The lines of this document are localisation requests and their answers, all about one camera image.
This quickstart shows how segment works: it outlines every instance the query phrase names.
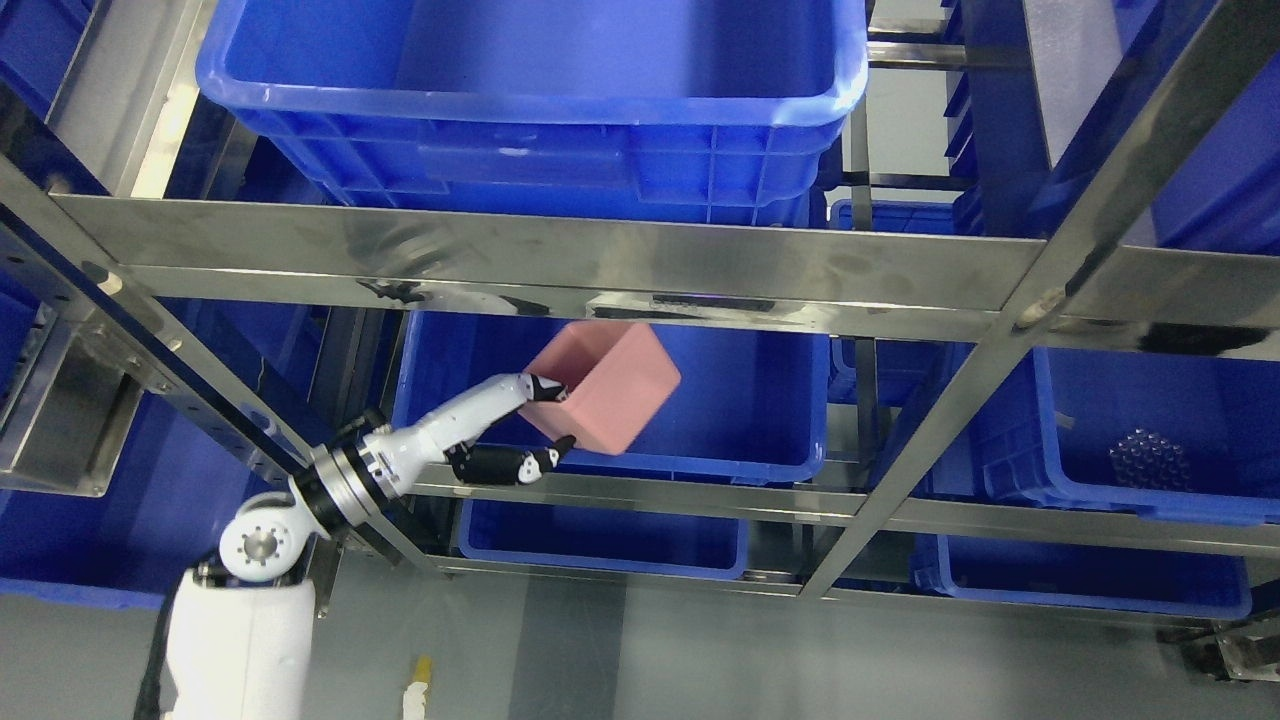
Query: blue crate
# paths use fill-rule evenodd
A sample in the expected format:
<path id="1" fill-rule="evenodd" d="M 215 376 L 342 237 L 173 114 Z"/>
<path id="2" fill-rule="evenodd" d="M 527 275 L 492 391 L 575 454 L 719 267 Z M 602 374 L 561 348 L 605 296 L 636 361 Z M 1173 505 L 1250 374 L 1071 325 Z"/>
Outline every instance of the blue crate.
<path id="1" fill-rule="evenodd" d="M 851 200 L 831 205 L 831 228 L 854 229 Z M 920 234 L 955 234 L 951 206 L 946 202 L 876 202 L 872 206 L 872 231 Z"/>
<path id="2" fill-rule="evenodd" d="M 746 569 L 745 520 L 474 500 L 458 547 L 476 560 L 732 580 Z"/>
<path id="3" fill-rule="evenodd" d="M 865 12 L 225 0 L 197 78 L 352 205 L 792 224 L 863 95 Z"/>
<path id="4" fill-rule="evenodd" d="M 93 0 L 0 0 L 0 79 L 41 118 L 92 9 Z"/>
<path id="5" fill-rule="evenodd" d="M 1151 206 L 1162 247 L 1280 255 L 1280 55 Z"/>
<path id="6" fill-rule="evenodd" d="M 40 301 L 5 273 L 0 273 L 0 405 Z"/>
<path id="7" fill-rule="evenodd" d="M 397 427 L 499 373 L 516 373 L 566 324 L 550 318 L 415 313 L 404 341 Z M 573 451 L 566 471 L 744 484 L 808 480 L 827 434 L 827 336 L 654 325 L 682 375 L 631 448 Z M 534 447 L 547 438 L 520 418 L 489 442 Z"/>
<path id="8" fill-rule="evenodd" d="M 899 416 L 873 477 L 882 474 L 966 352 L 963 346 L 946 347 Z M 922 487 L 1042 507 L 1133 511 L 1160 520 L 1277 521 L 1276 398 L 1280 366 L 1271 363 L 1036 348 Z M 1111 450 L 1138 429 L 1180 448 L 1176 457 L 1185 460 L 1185 483 L 1124 477 Z"/>
<path id="9" fill-rule="evenodd" d="M 156 610 L 268 489 L 164 400 L 147 396 L 102 497 L 0 491 L 0 593 Z"/>
<path id="10" fill-rule="evenodd" d="M 876 342 L 877 400 L 888 407 L 901 407 L 924 380 L 938 355 L 936 342 Z M 827 402 L 858 404 L 858 373 L 854 369 L 854 341 L 831 341 L 831 380 Z"/>
<path id="11" fill-rule="evenodd" d="M 1238 557 L 918 536 L 911 580 L 968 600 L 1234 620 L 1249 614 Z"/>

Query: gray floor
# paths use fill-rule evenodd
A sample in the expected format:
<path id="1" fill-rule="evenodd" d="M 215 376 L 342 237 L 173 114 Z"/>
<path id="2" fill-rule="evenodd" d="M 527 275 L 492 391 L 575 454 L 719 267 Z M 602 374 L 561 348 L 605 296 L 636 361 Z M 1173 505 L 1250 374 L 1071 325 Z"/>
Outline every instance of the gray floor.
<path id="1" fill-rule="evenodd" d="M 127 717 L 151 615 L 0 597 L 0 717 Z M 1280 687 L 1189 678 L 1146 632 L 467 575 L 348 556 L 308 720 L 1272 719 Z"/>

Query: metal shelf frame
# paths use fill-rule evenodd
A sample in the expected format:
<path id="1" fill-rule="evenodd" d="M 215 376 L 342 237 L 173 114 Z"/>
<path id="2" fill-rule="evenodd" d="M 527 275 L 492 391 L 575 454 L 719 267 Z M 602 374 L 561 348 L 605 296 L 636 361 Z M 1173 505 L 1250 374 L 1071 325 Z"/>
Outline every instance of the metal shelf frame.
<path id="1" fill-rule="evenodd" d="M 846 591 L 835 583 L 882 530 L 1280 557 L 1280 525 L 1157 524 L 1123 514 L 910 497 L 1036 345 L 1151 351 L 1143 337 L 1152 324 L 1238 328 L 1249 341 L 1221 355 L 1280 360 L 1275 337 L 1280 258 L 1120 245 L 1213 122 L 1280 50 L 1275 32 L 1280 5 L 1270 0 L 1167 5 L 1166 22 L 1153 28 L 1142 55 L 1117 72 L 1103 94 L 1124 102 L 1100 101 L 1088 127 L 1101 131 L 1068 149 L 1064 163 L 1079 170 L 1082 182 L 1047 241 L 109 196 L 41 119 L 12 95 L 0 94 L 0 120 L 17 128 L 0 141 L 5 155 L 0 265 L 51 306 L 79 309 L 68 316 L 102 328 L 105 347 L 127 347 L 125 372 L 142 387 L 164 393 L 275 482 L 306 464 L 307 447 L 319 442 L 314 428 L 325 427 L 328 419 L 305 405 L 282 407 L 260 383 L 238 377 L 157 297 L 397 311 L 495 311 L 509 305 L 511 314 L 559 318 L 621 309 L 630 318 L 658 323 L 977 343 L 870 492 L 579 475 L 553 475 L 529 488 L 492 488 L 460 486 L 447 468 L 429 469 L 415 486 L 415 493 L 424 496 L 831 528 L 833 542 L 800 583 L 654 579 L 480 562 L 425 553 L 392 521 L 371 520 L 399 555 L 435 571 L 626 579 L 933 610 L 983 603 Z M 207 13 L 197 15 L 207 19 Z M 202 35 L 191 27 L 180 32 L 187 42 L 198 42 Z M 934 69 L 1010 61 L 966 55 L 964 49 L 928 42 L 928 35 L 931 28 L 922 23 L 873 28 L 874 37 L 911 41 L 877 41 L 873 58 L 879 67 Z M 178 76 L 157 82 L 180 85 Z M 242 132 L 233 135 L 243 143 Z M 154 132 L 137 137 L 173 152 L 172 143 L 159 142 Z M 125 187 L 154 188 L 154 179 L 131 178 Z M 509 263 L 512 256 L 521 261 Z M 870 427 L 864 423 L 864 430 Z M 1052 612 L 1107 621 L 1196 623 L 1124 612 Z"/>

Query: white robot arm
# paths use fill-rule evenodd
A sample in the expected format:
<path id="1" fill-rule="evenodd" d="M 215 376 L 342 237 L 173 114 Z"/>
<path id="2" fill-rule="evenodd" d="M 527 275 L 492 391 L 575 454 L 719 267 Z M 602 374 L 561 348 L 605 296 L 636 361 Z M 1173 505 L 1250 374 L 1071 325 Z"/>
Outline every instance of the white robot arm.
<path id="1" fill-rule="evenodd" d="M 329 538 L 360 525 L 403 496 L 429 464 L 451 462 L 458 479 L 479 484 L 527 484 L 559 464 L 573 446 L 521 451 L 477 447 L 476 439 L 526 402 L 564 398 L 559 383 L 530 374 L 494 375 L 407 428 L 376 428 L 339 443 L 289 479 L 289 492 L 248 500 L 223 530 L 218 552 L 237 578 L 279 578 L 302 553 L 311 533 Z"/>
<path id="2" fill-rule="evenodd" d="M 178 689 L 172 720 L 296 720 L 311 656 L 315 591 L 310 580 L 218 587 L 227 573 L 266 583 L 288 573 L 312 533 L 325 538 L 360 525 L 408 492 L 428 464 L 449 462 L 466 483 L 516 484 L 554 469 L 575 439 L 521 451 L 477 446 L 494 423 L 526 402 L 564 398 L 559 383 L 529 374 L 495 375 L 411 427 L 374 429 L 325 448 L 291 478 L 287 492 L 250 498 L 218 546 L 221 568 L 186 573 L 173 600 L 166 653 Z M 143 692 L 157 692 L 148 669 Z M 142 702 L 140 706 L 154 706 Z"/>

